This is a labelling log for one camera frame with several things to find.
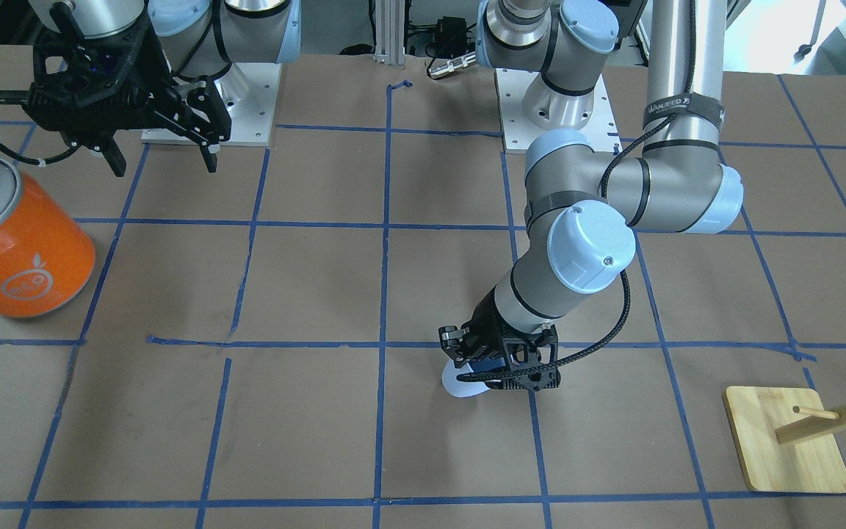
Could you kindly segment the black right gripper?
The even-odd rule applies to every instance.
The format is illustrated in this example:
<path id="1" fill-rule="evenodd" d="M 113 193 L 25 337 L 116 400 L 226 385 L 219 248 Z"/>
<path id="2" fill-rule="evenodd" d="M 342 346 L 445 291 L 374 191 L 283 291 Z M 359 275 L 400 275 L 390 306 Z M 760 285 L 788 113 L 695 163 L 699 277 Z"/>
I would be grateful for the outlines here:
<path id="1" fill-rule="evenodd" d="M 23 101 L 32 120 L 92 149 L 115 177 L 127 161 L 118 130 L 164 128 L 197 144 L 215 172 L 232 120 L 214 78 L 176 86 L 147 11 L 37 11 L 33 81 Z"/>

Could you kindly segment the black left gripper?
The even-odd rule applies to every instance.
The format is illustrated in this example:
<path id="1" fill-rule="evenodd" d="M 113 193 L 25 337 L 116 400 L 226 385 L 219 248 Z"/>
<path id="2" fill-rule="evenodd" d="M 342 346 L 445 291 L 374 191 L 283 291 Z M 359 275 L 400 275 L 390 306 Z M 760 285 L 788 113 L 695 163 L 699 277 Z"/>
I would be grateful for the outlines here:
<path id="1" fill-rule="evenodd" d="M 524 334 L 508 325 L 496 307 L 491 290 L 476 305 L 470 321 L 462 328 L 447 325 L 438 328 L 440 348 L 453 368 L 463 365 L 473 369 L 463 380 L 483 382 L 489 389 L 526 389 L 537 392 L 557 388 L 560 370 L 543 363 L 541 348 L 550 347 L 557 358 L 557 332 L 554 327 L 538 334 Z"/>

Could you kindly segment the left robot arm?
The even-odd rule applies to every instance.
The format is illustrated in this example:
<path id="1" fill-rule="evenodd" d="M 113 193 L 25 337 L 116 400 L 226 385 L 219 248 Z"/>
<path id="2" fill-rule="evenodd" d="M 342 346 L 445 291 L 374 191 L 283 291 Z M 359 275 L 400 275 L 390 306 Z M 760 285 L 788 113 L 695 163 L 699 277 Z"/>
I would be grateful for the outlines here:
<path id="1" fill-rule="evenodd" d="M 560 385 L 560 368 L 615 338 L 627 321 L 626 268 L 635 228 L 695 234 L 725 230 L 740 213 L 739 172 L 720 161 L 725 1 L 657 1 L 643 132 L 618 154 L 598 153 L 579 125 L 545 127 L 526 153 L 528 250 L 460 327 L 440 328 L 444 388 Z M 615 327 L 560 357 L 555 323 L 619 278 Z"/>

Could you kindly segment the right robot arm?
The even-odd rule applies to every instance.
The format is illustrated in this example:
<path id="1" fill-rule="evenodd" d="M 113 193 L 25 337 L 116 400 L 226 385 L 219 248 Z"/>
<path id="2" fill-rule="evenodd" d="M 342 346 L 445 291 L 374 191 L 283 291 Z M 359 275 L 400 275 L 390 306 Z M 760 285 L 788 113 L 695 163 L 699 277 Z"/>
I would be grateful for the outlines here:
<path id="1" fill-rule="evenodd" d="M 120 130 L 164 129 L 197 145 L 209 172 L 235 130 L 218 82 L 243 62 L 295 61 L 298 1 L 34 1 L 43 33 L 21 107 L 117 176 Z"/>

